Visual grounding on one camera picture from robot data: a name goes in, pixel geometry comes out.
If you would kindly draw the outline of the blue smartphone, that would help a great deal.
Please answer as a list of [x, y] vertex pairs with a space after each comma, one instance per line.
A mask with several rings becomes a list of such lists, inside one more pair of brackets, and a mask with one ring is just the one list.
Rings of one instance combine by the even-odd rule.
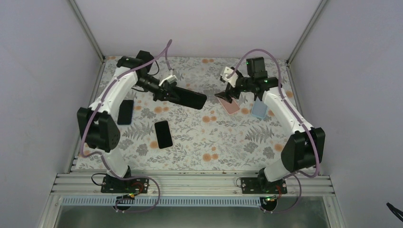
[[133, 100], [123, 100], [119, 107], [117, 124], [118, 125], [131, 125], [133, 117]]

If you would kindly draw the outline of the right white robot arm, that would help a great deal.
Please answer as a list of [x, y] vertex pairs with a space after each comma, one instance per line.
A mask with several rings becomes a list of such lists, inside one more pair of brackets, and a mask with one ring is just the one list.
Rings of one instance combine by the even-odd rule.
[[278, 77], [269, 77], [264, 58], [249, 58], [246, 61], [248, 76], [244, 77], [234, 67], [224, 67], [220, 73], [220, 81], [227, 83], [223, 92], [216, 97], [231, 103], [238, 99], [242, 92], [251, 92], [255, 99], [262, 101], [278, 119], [289, 139], [283, 147], [280, 159], [261, 169], [258, 174], [258, 189], [262, 193], [270, 193], [276, 181], [286, 178], [304, 168], [315, 167], [315, 177], [319, 173], [319, 165], [323, 157], [325, 132], [315, 128], [292, 105], [285, 95]]

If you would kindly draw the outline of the pink phone case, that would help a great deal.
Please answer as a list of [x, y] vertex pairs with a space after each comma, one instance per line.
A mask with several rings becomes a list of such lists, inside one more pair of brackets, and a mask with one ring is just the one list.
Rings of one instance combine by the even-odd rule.
[[240, 106], [236, 103], [236, 101], [233, 99], [231, 103], [225, 101], [224, 99], [218, 98], [218, 101], [224, 108], [224, 110], [229, 114], [235, 114], [240, 110]]

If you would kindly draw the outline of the black phone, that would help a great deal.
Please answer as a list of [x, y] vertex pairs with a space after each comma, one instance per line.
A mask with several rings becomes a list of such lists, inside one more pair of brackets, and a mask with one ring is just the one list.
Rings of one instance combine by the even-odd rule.
[[207, 95], [192, 90], [174, 87], [173, 92], [177, 95], [171, 103], [201, 110], [207, 101]]

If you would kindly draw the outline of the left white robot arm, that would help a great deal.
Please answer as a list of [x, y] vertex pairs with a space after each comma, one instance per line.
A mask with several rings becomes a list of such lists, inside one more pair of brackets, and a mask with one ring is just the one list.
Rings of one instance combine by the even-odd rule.
[[168, 75], [162, 80], [149, 74], [149, 66], [158, 60], [149, 52], [141, 51], [133, 58], [123, 56], [116, 65], [111, 81], [98, 98], [87, 108], [79, 108], [77, 120], [81, 135], [79, 154], [83, 158], [100, 156], [107, 169], [107, 176], [114, 179], [113, 186], [120, 192], [132, 187], [131, 172], [117, 145], [120, 131], [116, 117], [120, 105], [131, 91], [139, 86], [151, 92], [156, 100], [171, 101], [170, 95], [177, 98], [171, 88], [175, 85], [177, 74], [168, 64]]

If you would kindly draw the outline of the light blue phone case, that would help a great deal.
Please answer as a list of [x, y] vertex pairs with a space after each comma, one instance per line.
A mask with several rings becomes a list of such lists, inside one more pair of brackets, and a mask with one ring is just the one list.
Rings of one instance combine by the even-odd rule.
[[256, 98], [251, 110], [251, 115], [259, 119], [264, 119], [267, 115], [267, 111], [268, 106], [259, 98]]

